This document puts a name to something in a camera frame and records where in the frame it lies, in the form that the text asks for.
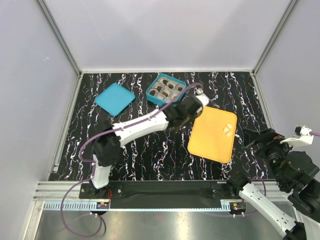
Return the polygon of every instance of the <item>aluminum frame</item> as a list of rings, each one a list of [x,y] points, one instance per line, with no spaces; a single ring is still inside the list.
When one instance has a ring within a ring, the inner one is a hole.
[[[26,231],[24,234],[23,240],[34,240],[37,234],[37,230],[39,227],[40,219],[42,216],[43,211],[45,211],[44,206],[46,201],[61,201],[63,196],[65,195],[66,191],[70,189],[77,181],[40,181],[38,183],[36,192],[33,198],[33,208],[31,212],[31,217],[26,227]],[[264,192],[263,184],[260,181],[254,182],[255,187],[261,192]],[[272,202],[289,202],[288,196],[290,193],[285,193],[279,191],[279,187],[277,182],[275,181],[266,181],[266,197]],[[87,202],[87,199],[80,199],[79,198],[79,191],[81,186],[77,185],[74,189],[69,193],[66,198],[66,201],[79,203],[79,202]],[[91,202],[94,201],[105,201],[107,202],[108,199],[91,199]],[[222,200],[222,202],[230,202],[230,199]],[[154,211],[155,209],[144,209],[144,211]],[[136,209],[110,209],[110,211],[136,211]],[[176,212],[177,209],[161,209],[161,211],[167,212]],[[294,210],[296,218],[299,217],[299,213]]]
[[[271,38],[269,39],[269,42],[265,46],[265,49],[263,50],[263,53],[262,53],[261,57],[259,58],[258,62],[256,63],[256,65],[254,67],[254,69],[252,70],[255,75],[259,72],[259,70],[260,70],[262,64],[264,63],[265,59],[267,58],[271,48],[273,47],[273,45],[275,44],[278,36],[280,35],[282,30],[284,29],[284,26],[285,26],[286,22],[288,21],[290,15],[294,11],[294,9],[297,6],[297,3],[299,1],[300,0],[291,0],[289,2],[288,6],[286,7],[282,17],[280,18],[279,23],[277,24],[273,34],[271,35]]]
[[[66,58],[68,59],[69,63],[71,64],[75,74],[79,77],[81,75],[81,69],[79,68],[71,51],[69,50],[65,39],[63,38],[62,34],[60,33],[59,28],[58,28],[50,10],[46,4],[46,1],[45,0],[35,0],[35,1],[38,3],[44,17],[46,18],[53,34],[55,35],[58,43],[60,44]]]
[[[78,93],[79,93],[79,90],[80,90],[80,86],[81,86],[81,82],[82,82],[83,76],[84,75],[81,74],[78,77],[78,79],[77,79],[77,81],[76,81],[76,83],[74,85],[74,88],[73,88],[73,91],[72,91],[72,95],[71,95],[71,98],[70,98],[70,101],[69,101],[69,104],[68,104],[68,107],[67,107],[67,110],[66,110],[66,114],[65,114],[65,117],[64,117],[63,125],[62,125],[62,128],[61,128],[60,134],[59,134],[59,138],[58,138],[57,144],[55,146],[53,158],[52,158],[52,161],[51,161],[52,164],[51,164],[50,171],[49,171],[49,173],[47,175],[47,180],[49,179],[51,173],[56,173],[58,171],[59,163],[60,163],[61,156],[62,156],[62,151],[63,151],[64,145],[65,145],[65,139],[66,139],[67,134],[68,134],[68,129],[69,129],[69,125],[70,125],[70,122],[71,122],[71,117],[72,117],[72,114],[73,114],[73,111],[74,111],[74,108],[75,108],[75,105],[76,105],[76,101],[77,101],[77,97],[78,97]]]

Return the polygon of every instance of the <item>metal floor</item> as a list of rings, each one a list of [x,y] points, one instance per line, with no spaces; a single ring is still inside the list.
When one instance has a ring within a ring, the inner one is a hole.
[[[275,203],[295,217],[287,202]],[[76,233],[89,235],[98,229],[92,216],[74,221],[84,211],[66,211],[65,219]],[[233,218],[226,212],[121,212],[103,215],[106,224],[92,240],[281,240],[275,228],[260,214]],[[59,211],[44,210],[36,240],[78,240],[63,228]]]

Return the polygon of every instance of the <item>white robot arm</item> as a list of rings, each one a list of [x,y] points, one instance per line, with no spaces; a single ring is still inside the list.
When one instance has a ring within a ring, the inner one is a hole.
[[[102,136],[93,142],[94,163],[92,163],[91,179],[94,187],[100,189],[108,185],[112,165],[118,157],[111,155],[111,153],[119,153],[120,148],[144,135],[183,125],[190,118],[199,116],[204,106],[208,104],[209,98],[201,88],[198,88],[196,96],[185,97],[176,106],[171,105],[164,111],[156,109],[147,115],[112,125],[112,129],[122,130],[116,131],[114,135]]]

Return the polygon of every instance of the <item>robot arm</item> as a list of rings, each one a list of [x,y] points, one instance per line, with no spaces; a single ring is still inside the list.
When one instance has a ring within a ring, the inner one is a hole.
[[[288,200],[299,211],[303,223],[294,221],[256,190],[253,183],[237,186],[238,195],[252,204],[287,240],[316,240],[320,234],[320,183],[314,179],[319,168],[311,158],[301,151],[290,151],[293,147],[310,145],[311,129],[297,126],[297,137],[284,136],[268,129],[257,133],[244,130],[244,144],[259,144],[255,154],[267,160],[280,191],[293,193]]]
[[[198,117],[204,106],[208,105],[209,98],[201,88],[198,88],[196,93],[196,96],[187,96],[182,102],[170,105],[163,111],[156,109],[130,121],[107,125],[106,130],[122,130],[101,136],[93,142],[94,163],[91,175],[93,186],[100,189],[109,184],[112,165],[121,158],[122,147],[126,144],[150,133],[179,127],[190,119]]]

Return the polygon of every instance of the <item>black marble surface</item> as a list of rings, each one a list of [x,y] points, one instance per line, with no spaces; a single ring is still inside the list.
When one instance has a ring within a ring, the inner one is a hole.
[[[237,115],[237,128],[232,160],[221,164],[194,156],[188,152],[193,122],[175,129],[151,133],[125,146],[123,160],[117,163],[110,180],[162,181],[162,180],[220,180],[237,171],[248,177],[273,178],[266,163],[244,150],[243,128],[260,131],[267,128],[258,95],[249,72],[174,72],[167,73],[187,83],[200,82],[210,98],[209,107],[233,112]],[[125,122],[150,113],[157,108],[147,101],[146,90],[158,73],[101,73],[84,74],[72,119],[64,144],[57,173],[51,181],[75,181],[91,173],[89,163],[78,159],[82,144],[103,130],[105,120]],[[94,103],[95,98],[108,86],[117,83],[135,95],[135,100],[119,116],[112,117]],[[84,158],[90,158],[86,149]]]

